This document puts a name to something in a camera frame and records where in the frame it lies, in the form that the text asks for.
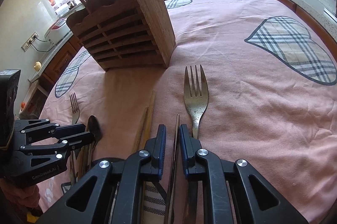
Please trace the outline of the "person's left hand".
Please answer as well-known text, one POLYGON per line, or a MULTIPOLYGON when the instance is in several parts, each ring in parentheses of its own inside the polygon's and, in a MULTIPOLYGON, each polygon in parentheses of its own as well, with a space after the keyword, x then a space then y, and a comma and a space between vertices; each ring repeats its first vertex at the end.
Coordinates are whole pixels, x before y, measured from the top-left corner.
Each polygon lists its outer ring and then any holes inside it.
POLYGON ((3 203, 6 207, 3 217, 8 217, 13 223, 34 223, 35 217, 43 214, 39 206, 41 195, 37 185, 18 188, 8 180, 1 178, 1 191, 3 196, 11 202, 11 204, 3 203))

